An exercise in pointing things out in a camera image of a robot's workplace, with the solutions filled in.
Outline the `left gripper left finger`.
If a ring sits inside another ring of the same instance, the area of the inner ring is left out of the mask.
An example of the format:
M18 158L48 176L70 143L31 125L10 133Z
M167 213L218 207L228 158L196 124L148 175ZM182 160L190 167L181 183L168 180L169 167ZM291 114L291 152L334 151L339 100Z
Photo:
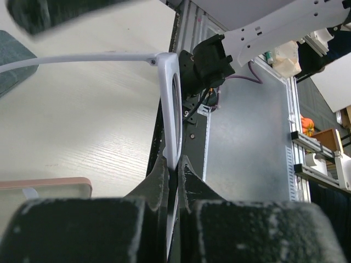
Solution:
M5 229L1 262L166 262L168 178L159 157L122 198L26 201Z

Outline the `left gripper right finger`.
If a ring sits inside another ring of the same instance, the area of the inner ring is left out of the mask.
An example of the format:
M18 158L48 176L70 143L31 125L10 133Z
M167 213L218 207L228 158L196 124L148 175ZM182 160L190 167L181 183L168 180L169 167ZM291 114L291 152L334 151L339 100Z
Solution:
M306 202L227 201L178 166L181 262L346 262L327 216Z

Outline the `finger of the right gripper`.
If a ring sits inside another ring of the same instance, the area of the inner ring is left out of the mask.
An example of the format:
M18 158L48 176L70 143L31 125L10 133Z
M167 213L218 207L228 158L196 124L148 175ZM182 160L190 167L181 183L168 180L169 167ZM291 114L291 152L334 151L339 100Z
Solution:
M7 1L7 11L26 33L37 35L80 16L125 3L117 0L12 0Z

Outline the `pink glasses case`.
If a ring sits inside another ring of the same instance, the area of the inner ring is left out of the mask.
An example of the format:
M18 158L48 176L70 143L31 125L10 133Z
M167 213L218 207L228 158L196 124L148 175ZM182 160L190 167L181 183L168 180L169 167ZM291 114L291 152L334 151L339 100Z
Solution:
M15 211L37 198L89 198L91 181L84 177L15 180L1 182L1 232Z

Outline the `white frame sunglasses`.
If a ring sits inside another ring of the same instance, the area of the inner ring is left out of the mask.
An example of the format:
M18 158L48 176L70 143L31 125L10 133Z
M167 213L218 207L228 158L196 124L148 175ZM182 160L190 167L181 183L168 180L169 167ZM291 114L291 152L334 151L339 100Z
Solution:
M50 56L5 64L1 66L1 72L3 73L17 68L40 64L91 61L145 61L151 66L157 67L166 144L163 151L163 156L167 160L167 167L171 170L175 170L180 159L183 139L183 114L181 107L182 98L179 61L177 54L99 52L89 54Z

